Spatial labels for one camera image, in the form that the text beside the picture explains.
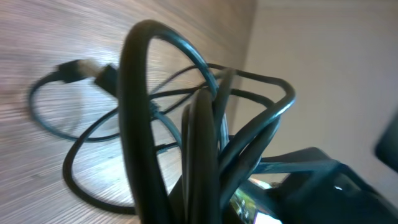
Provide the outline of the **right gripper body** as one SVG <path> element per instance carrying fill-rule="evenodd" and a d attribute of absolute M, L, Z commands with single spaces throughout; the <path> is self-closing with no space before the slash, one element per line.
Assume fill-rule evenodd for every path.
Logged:
<path fill-rule="evenodd" d="M 346 164 L 309 147 L 229 167 L 253 201 L 252 223 L 397 223 L 397 209 Z"/>

